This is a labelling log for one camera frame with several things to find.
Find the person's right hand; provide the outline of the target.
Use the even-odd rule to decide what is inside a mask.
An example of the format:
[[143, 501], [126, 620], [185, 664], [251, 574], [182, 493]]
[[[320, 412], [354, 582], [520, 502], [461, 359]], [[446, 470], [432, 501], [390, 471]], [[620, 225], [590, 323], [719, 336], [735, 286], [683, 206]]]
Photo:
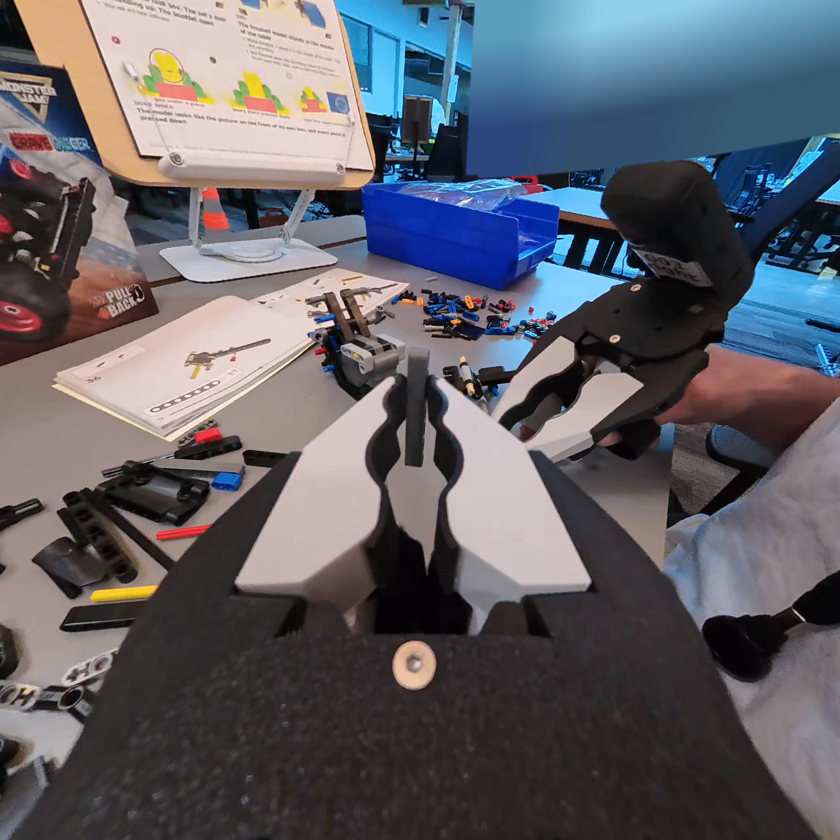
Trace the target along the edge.
[[712, 345], [707, 367], [686, 387], [678, 402], [654, 420], [666, 424], [729, 424], [754, 407], [769, 360]]

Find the person's right forearm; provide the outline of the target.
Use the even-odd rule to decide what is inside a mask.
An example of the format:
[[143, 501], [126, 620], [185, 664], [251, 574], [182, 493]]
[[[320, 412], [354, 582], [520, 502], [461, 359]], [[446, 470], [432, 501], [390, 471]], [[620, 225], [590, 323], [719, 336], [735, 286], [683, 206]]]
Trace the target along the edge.
[[755, 428], [749, 435], [781, 452], [793, 445], [838, 397], [837, 378], [802, 367], [777, 365], [755, 393]]

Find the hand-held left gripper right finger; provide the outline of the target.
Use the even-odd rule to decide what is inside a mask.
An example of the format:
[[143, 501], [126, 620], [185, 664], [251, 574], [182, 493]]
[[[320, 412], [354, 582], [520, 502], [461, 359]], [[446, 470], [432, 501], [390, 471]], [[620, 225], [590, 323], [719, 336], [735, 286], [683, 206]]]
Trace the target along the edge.
[[432, 570], [465, 601], [585, 592], [592, 582], [525, 445], [439, 377], [427, 381], [445, 478]]

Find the lego instruction booklet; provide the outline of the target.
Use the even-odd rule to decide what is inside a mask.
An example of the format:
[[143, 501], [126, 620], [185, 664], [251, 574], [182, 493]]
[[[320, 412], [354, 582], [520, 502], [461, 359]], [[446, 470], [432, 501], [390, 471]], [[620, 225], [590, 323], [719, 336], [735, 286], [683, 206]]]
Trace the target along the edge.
[[311, 346], [328, 292], [362, 292], [363, 315], [408, 288], [332, 268], [247, 301], [224, 296], [87, 363], [60, 371], [54, 389], [167, 441], [283, 369]]

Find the person's white shirt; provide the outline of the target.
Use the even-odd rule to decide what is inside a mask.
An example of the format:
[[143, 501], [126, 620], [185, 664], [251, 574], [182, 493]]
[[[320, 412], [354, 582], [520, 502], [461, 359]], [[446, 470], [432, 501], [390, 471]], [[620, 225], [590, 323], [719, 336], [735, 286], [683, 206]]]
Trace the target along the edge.
[[[665, 574], [697, 625], [777, 613], [838, 572], [838, 425], [835, 401], [749, 493], [669, 530]], [[839, 837], [838, 638], [838, 628], [802, 628], [765, 677], [723, 676], [774, 778], [824, 838]]]

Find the black lego axle subassembly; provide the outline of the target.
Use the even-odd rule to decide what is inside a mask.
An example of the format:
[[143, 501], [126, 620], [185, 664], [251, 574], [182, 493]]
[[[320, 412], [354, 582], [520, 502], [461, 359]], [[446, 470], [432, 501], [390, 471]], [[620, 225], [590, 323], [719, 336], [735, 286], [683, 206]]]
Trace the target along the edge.
[[462, 356], [458, 363], [445, 366], [442, 374], [447, 383], [488, 413], [489, 401], [498, 397], [499, 386], [508, 385], [515, 371], [508, 371], [501, 365], [476, 371]]

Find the blue plastic bin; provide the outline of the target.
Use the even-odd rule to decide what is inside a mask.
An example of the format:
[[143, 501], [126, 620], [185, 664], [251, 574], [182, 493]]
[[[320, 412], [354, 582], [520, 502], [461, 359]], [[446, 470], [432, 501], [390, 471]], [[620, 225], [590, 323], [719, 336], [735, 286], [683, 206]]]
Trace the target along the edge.
[[517, 197], [500, 209], [436, 202], [401, 184], [362, 188], [367, 249], [409, 266], [504, 291], [552, 255], [560, 209]]

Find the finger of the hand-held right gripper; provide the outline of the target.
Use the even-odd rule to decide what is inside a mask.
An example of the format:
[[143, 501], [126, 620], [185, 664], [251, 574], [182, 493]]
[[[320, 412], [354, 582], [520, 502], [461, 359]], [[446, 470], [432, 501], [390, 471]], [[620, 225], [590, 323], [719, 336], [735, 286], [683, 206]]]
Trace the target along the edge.
[[561, 393], [568, 389], [571, 399], [576, 398], [594, 369], [594, 352], [580, 351], [562, 337], [551, 343], [537, 342], [532, 350], [535, 354], [520, 365], [490, 417], [507, 430], [519, 424], [525, 437], [591, 436], [576, 417], [565, 431], [560, 430], [560, 415]]
[[598, 372], [584, 382], [570, 407], [563, 407], [561, 398], [550, 394], [526, 418], [524, 426], [534, 435], [524, 444], [551, 461], [581, 455], [595, 444], [592, 429], [643, 387], [630, 374]]

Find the clear plastic bag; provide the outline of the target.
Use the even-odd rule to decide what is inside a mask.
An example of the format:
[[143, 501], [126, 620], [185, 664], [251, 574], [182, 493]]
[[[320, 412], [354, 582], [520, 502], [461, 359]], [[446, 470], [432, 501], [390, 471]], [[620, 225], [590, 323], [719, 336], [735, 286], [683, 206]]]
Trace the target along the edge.
[[395, 192], [489, 213], [496, 212], [527, 195], [525, 185], [510, 178], [490, 178], [473, 182], [406, 182], [397, 185]]

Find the monster truck lego box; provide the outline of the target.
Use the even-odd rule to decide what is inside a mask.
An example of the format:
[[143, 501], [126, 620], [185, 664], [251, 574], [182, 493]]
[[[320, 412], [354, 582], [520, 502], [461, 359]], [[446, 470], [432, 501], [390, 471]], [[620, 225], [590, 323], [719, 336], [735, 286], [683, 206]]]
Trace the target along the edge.
[[156, 315], [63, 69], [1, 62], [1, 365]]

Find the pile of large lego parts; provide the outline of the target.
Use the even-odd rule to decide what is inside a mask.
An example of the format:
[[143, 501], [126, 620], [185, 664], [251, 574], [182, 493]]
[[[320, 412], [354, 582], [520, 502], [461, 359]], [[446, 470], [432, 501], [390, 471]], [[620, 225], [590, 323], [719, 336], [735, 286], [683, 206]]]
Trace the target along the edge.
[[127, 459], [87, 486], [100, 459], [46, 444], [2, 451], [2, 791], [17, 773], [45, 789], [89, 723], [101, 687], [146, 597], [92, 602], [97, 591], [158, 585], [176, 560], [152, 531], [180, 530], [202, 510], [215, 522], [287, 453], [235, 435], [183, 452]]

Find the grey motor lego chassis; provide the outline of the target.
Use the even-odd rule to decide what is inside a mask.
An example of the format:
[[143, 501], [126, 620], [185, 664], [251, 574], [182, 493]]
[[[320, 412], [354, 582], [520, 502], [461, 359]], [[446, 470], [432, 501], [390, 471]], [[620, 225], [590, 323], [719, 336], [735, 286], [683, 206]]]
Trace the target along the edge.
[[331, 372], [340, 388], [356, 401], [394, 375], [406, 354], [403, 341], [371, 332], [356, 301], [383, 290], [383, 287], [344, 288], [339, 297], [328, 291], [305, 299], [311, 308], [320, 304], [327, 308], [326, 313], [314, 318], [318, 327], [309, 333], [316, 347], [315, 354], [322, 357], [321, 367]]

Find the pile of small lego pieces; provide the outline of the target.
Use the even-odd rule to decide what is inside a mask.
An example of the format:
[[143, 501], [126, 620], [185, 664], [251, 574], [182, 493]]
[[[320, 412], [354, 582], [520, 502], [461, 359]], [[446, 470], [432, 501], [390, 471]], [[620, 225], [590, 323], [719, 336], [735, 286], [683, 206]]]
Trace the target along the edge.
[[471, 297], [444, 290], [404, 290], [388, 304], [423, 310], [423, 330], [439, 339], [477, 341], [481, 337], [523, 337], [531, 342], [544, 335], [558, 320], [552, 311], [539, 314], [535, 308], [518, 309], [512, 300]]

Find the dark grey lego beam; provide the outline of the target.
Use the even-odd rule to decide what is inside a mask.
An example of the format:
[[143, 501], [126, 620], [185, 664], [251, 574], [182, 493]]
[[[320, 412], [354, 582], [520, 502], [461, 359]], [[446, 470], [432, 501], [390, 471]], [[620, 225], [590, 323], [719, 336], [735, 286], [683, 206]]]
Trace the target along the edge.
[[414, 468], [424, 464], [429, 357], [430, 351], [425, 349], [411, 347], [406, 352], [404, 463]]

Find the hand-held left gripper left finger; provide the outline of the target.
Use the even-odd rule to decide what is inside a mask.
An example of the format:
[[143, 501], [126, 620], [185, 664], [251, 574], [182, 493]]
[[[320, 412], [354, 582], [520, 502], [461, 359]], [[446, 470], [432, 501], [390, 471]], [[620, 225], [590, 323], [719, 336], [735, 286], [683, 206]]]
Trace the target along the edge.
[[300, 453], [235, 581], [247, 595], [364, 601], [394, 568], [386, 479], [398, 463], [403, 378], [392, 375]]

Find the wooden document stand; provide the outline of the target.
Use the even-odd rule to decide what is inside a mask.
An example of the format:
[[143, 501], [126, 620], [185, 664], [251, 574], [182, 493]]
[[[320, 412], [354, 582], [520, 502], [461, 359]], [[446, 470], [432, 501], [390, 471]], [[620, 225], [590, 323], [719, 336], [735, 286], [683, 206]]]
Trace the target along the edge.
[[64, 69], [101, 162], [144, 186], [362, 188], [371, 133], [335, 2], [22, 1], [37, 57]]

